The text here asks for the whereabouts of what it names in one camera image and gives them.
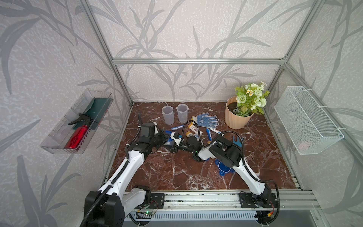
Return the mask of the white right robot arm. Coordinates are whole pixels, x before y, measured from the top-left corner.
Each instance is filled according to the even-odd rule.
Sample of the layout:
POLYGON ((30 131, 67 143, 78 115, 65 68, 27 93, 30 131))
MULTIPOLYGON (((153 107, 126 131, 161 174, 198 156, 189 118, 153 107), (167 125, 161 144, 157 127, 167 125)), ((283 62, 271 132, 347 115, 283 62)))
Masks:
POLYGON ((261 180, 249 167, 245 158, 243 139, 235 131, 220 131, 212 141, 203 145, 194 136, 184 141, 183 135, 172 132, 170 138, 175 142, 173 149, 188 151, 196 162, 216 158, 226 167, 233 169, 249 187, 242 193, 242 204, 257 208, 280 207, 278 186, 274 180, 261 180))

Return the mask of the clear container blue lid front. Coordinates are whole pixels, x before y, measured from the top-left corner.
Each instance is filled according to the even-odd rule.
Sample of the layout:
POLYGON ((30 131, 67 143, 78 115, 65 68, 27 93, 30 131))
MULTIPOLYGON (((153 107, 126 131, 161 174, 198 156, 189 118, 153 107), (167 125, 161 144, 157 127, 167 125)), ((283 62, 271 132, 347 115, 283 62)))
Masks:
POLYGON ((170 150, 175 145, 175 132, 165 131, 165 135, 167 136, 167 141, 164 144, 164 147, 170 150))

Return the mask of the small white toothpaste tube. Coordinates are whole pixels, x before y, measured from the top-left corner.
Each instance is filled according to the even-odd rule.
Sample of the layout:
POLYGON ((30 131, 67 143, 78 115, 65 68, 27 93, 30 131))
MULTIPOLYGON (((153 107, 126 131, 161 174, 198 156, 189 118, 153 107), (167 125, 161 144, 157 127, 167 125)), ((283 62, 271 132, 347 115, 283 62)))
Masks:
POLYGON ((211 131, 213 131, 214 133, 218 133, 218 134, 221 134, 222 132, 217 130, 217 129, 214 129, 214 128, 210 128, 211 131))

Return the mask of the white bottle yellow cap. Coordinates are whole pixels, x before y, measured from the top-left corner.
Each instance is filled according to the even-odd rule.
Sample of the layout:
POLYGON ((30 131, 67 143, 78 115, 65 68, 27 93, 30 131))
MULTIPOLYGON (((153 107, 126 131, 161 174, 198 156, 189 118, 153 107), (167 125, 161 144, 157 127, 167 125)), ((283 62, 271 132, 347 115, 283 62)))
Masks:
POLYGON ((193 136, 193 133, 188 131, 188 132, 185 133, 185 135, 186 135, 187 138, 189 138, 189 137, 193 136))
POLYGON ((188 128, 189 128, 191 131, 193 131, 196 135, 202 135, 202 131, 201 131, 201 130, 199 130, 199 128, 198 128, 195 124, 190 123, 190 124, 189 124, 189 126, 188 126, 188 128))

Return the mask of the clear container blue lid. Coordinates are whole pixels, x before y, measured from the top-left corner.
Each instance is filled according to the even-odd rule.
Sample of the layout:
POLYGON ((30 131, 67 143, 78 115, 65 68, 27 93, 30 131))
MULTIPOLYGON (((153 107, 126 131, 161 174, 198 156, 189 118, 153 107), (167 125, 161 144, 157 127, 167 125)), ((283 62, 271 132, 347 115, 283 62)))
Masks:
POLYGON ((188 121, 188 106, 186 104, 179 104, 176 110, 179 122, 183 124, 186 123, 188 121))
POLYGON ((170 150, 175 145, 175 132, 165 131, 165 135, 167 136, 167 141, 164 144, 164 147, 170 150))
POLYGON ((162 115, 167 125, 172 125, 175 122, 174 108, 172 106, 165 106, 162 108, 162 115))

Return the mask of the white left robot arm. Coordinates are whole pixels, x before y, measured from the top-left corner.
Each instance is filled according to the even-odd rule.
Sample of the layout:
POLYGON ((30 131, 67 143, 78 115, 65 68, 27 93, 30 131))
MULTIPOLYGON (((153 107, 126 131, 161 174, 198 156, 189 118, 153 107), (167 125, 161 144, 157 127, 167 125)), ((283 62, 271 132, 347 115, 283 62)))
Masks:
POLYGON ((140 123, 137 135, 125 148, 126 157, 112 177, 96 192, 85 198, 82 227, 121 227, 127 215, 138 206, 148 205, 151 198, 146 187, 127 186, 152 150, 168 142, 170 135, 153 122, 140 123))

